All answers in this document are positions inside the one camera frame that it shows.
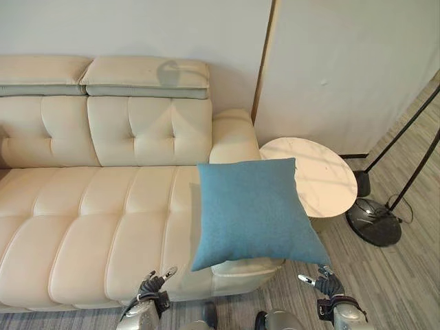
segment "sofa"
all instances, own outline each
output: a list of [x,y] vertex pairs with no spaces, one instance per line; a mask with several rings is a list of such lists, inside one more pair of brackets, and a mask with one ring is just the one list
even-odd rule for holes
[[283,262],[190,270],[196,165],[260,158],[247,111],[212,116],[203,62],[0,56],[0,136],[0,313],[126,305],[172,266],[172,301],[242,294]]

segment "sofa armrest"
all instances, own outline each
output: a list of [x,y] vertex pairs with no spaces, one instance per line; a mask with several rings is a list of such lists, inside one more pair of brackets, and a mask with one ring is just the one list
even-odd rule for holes
[[214,117],[211,164],[260,159],[254,126],[246,110],[229,109]]

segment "blue pillow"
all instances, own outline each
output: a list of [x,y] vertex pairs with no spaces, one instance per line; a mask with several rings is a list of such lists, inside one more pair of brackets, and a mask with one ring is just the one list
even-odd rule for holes
[[263,256],[330,264],[298,198],[294,158],[197,167],[201,238],[192,271]]

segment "gray wood floor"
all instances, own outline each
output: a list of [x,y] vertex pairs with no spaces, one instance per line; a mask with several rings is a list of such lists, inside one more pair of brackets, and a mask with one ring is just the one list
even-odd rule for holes
[[[391,140],[432,93],[432,81],[401,120],[381,139],[367,159],[350,160],[353,169],[364,168]],[[440,96],[371,172],[371,198],[386,202],[398,193],[414,171],[440,125]],[[440,148],[437,147],[406,199],[414,209],[412,224],[402,224],[401,241],[387,248],[363,242],[344,218],[331,220],[321,233],[333,268],[347,294],[358,299],[376,329],[440,329]],[[396,215],[409,219],[405,203]],[[253,329],[259,310],[282,308],[294,312],[308,329],[331,329],[316,316],[320,295],[299,283],[296,275],[317,275],[316,269],[287,262],[266,285],[250,294],[216,298],[219,328]],[[162,318],[162,329],[178,329],[201,315],[202,302],[181,302]],[[119,309],[60,313],[0,314],[0,329],[114,329]]]

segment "round side table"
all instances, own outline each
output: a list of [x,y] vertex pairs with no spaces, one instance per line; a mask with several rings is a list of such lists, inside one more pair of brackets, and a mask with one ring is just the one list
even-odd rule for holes
[[313,218],[341,215],[355,202],[358,185],[347,163],[329,148],[306,139],[281,137],[261,147],[264,160],[296,158],[296,190],[313,227]]

